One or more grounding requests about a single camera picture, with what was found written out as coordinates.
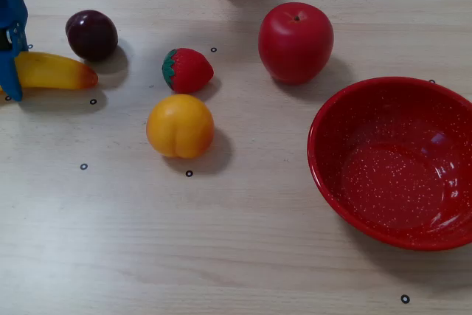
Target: wooden table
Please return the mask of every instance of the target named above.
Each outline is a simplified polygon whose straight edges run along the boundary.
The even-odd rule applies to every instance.
[[[333,58],[304,88],[275,85],[257,54],[260,22],[285,1],[335,27]],[[472,247],[406,252],[363,236],[320,196],[305,143],[322,103],[358,80],[434,79],[472,98],[472,0],[25,2],[35,50],[75,58],[64,26],[87,8],[114,20],[120,50],[94,67],[97,89],[0,100],[0,314],[471,313]],[[197,96],[217,135],[188,162],[145,135],[170,94],[162,60],[180,46],[216,73]]]

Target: plum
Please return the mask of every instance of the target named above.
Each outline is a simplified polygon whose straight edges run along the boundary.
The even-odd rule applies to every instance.
[[[74,53],[91,62],[106,59],[118,45],[113,21],[96,10],[84,10],[71,16],[66,34]]]

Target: bowl rim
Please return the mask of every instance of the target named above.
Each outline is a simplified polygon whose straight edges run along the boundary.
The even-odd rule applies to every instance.
[[[392,246],[400,247],[402,249],[409,249],[409,250],[416,250],[416,251],[442,251],[442,250],[449,250],[455,249],[457,247],[464,246],[470,242],[472,242],[472,232],[462,236],[461,238],[457,238],[456,240],[451,241],[442,241],[438,243],[432,242],[421,242],[421,243],[412,243],[408,241],[403,241],[398,238],[386,235],[382,232],[379,232],[373,229],[370,226],[367,226],[364,222],[360,221],[354,215],[349,213],[337,200],[336,198],[330,193],[328,188],[326,187],[320,171],[319,167],[316,163],[316,155],[315,155],[315,138],[316,138],[316,131],[321,123],[321,121],[325,118],[326,113],[330,110],[330,108],[336,104],[336,102],[344,97],[347,94],[353,93],[354,91],[361,90],[365,87],[372,86],[379,83],[399,83],[399,84],[412,84],[419,87],[427,88],[430,90],[438,91],[441,94],[444,94],[447,97],[463,104],[467,107],[469,111],[472,112],[472,103],[470,103],[467,99],[462,97],[461,95],[457,94],[456,92],[445,88],[444,86],[440,86],[436,84],[434,81],[427,81],[416,79],[413,77],[375,77],[373,79],[362,80],[357,83],[351,84],[346,88],[338,91],[334,94],[323,106],[319,109],[318,113],[316,114],[311,127],[308,133],[308,146],[307,146],[307,153],[308,153],[308,165],[310,166],[311,175],[313,176],[313,180],[315,180],[316,186],[319,189],[319,192],[322,194],[326,202],[337,212],[347,223],[354,226],[357,230],[363,232],[366,235],[369,235],[371,238],[377,239],[382,241],[383,243],[387,243]]]

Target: banana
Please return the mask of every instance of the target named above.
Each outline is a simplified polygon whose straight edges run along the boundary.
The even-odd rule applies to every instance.
[[[22,88],[87,89],[98,83],[92,69],[59,55],[21,52],[15,65]]]

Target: speckled red bowl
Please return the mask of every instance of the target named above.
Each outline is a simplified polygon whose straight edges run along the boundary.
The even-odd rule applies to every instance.
[[[330,206],[405,249],[472,241],[472,104],[407,77],[361,81],[319,110],[308,162]]]

